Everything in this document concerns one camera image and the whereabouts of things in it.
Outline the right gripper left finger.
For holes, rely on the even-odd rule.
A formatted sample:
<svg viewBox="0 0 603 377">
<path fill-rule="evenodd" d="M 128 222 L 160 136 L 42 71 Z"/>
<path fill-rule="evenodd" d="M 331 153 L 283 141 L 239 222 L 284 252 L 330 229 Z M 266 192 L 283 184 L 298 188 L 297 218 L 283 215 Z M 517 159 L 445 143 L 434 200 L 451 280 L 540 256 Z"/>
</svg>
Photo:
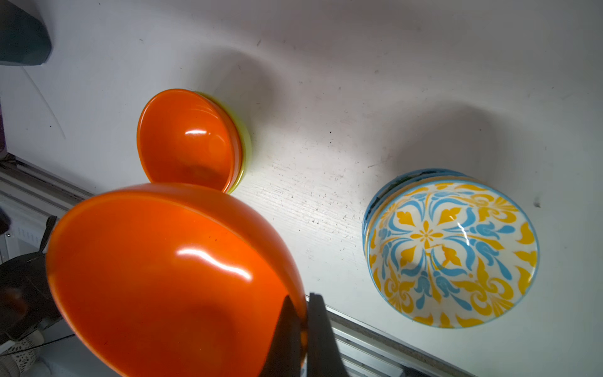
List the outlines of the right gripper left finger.
<svg viewBox="0 0 603 377">
<path fill-rule="evenodd" d="M 290 297 L 286 296 L 260 377 L 301 376 L 301 330 L 300 318 Z"/>
</svg>

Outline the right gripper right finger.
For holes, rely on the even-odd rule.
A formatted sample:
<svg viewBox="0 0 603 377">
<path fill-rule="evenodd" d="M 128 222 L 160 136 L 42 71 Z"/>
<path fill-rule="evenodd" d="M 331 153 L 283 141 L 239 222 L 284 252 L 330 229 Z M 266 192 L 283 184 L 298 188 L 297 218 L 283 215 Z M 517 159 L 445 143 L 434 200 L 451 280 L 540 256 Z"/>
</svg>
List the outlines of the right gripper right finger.
<svg viewBox="0 0 603 377">
<path fill-rule="evenodd" d="M 311 293 L 308 301 L 307 375 L 348 377 L 321 295 Z"/>
</svg>

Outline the small orange bowl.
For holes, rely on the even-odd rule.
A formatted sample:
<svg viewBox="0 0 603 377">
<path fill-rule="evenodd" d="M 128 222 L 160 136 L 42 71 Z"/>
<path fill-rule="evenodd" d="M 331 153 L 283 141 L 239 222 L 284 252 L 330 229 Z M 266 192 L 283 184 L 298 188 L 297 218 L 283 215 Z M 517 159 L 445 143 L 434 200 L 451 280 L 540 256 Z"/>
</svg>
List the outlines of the small orange bowl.
<svg viewBox="0 0 603 377">
<path fill-rule="evenodd" d="M 46 254 L 64 320 L 123 376 L 256 376 L 285 298 L 305 320 L 286 244 L 233 196 L 144 184 L 94 196 Z"/>
</svg>

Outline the blue yellow patterned bowl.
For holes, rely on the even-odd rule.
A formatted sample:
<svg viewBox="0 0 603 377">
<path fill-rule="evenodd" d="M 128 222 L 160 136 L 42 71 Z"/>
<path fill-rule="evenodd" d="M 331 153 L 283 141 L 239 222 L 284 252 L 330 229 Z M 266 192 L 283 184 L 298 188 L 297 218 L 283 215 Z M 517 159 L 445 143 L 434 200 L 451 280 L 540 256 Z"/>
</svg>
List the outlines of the blue yellow patterned bowl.
<svg viewBox="0 0 603 377">
<path fill-rule="evenodd" d="M 410 180 L 376 196 L 363 242 L 381 297 L 435 328 L 470 328 L 506 314 L 526 297 L 540 262 L 523 210 L 460 176 Z"/>
</svg>

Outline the large orange bowl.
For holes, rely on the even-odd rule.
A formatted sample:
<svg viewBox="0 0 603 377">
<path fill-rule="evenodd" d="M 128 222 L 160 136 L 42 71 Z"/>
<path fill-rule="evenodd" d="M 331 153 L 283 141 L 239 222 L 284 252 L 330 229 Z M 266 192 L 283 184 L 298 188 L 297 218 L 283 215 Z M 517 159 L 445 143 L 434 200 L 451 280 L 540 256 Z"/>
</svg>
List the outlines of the large orange bowl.
<svg viewBox="0 0 603 377">
<path fill-rule="evenodd" d="M 138 120 L 141 166 L 152 183 L 185 183 L 223 193 L 236 180 L 242 149 L 236 127 L 196 91 L 155 95 Z"/>
</svg>

